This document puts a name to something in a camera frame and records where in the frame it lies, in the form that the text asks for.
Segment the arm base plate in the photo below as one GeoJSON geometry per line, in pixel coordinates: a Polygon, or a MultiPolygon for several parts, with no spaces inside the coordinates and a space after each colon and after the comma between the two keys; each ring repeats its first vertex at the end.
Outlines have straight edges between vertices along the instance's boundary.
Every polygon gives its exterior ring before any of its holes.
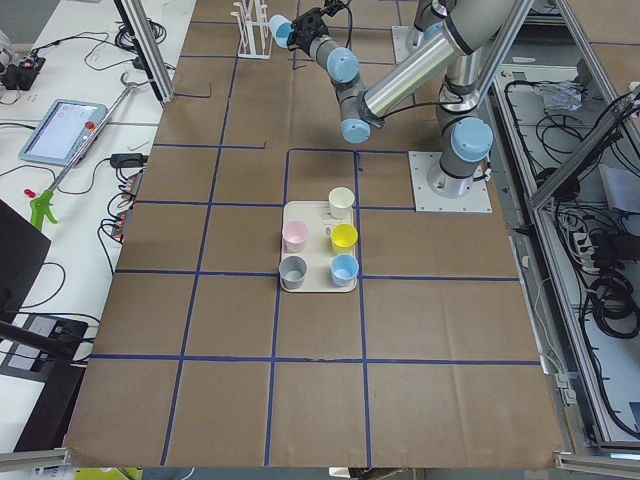
{"type": "Polygon", "coordinates": [[[393,26],[391,28],[395,63],[400,64],[420,46],[424,33],[414,26],[393,26]]]}
{"type": "Polygon", "coordinates": [[[485,180],[475,181],[481,168],[466,179],[449,177],[440,165],[440,152],[409,151],[415,210],[418,213],[490,214],[485,180]]]}

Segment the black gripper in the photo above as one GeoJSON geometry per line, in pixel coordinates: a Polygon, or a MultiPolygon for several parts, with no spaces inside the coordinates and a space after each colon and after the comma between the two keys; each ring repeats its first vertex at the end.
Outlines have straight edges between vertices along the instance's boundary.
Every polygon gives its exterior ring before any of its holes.
{"type": "Polygon", "coordinates": [[[313,40],[329,35],[324,16],[334,17],[341,10],[349,9],[350,2],[326,0],[321,7],[314,7],[292,21],[292,32],[287,37],[289,51],[302,50],[309,54],[313,40]]]}

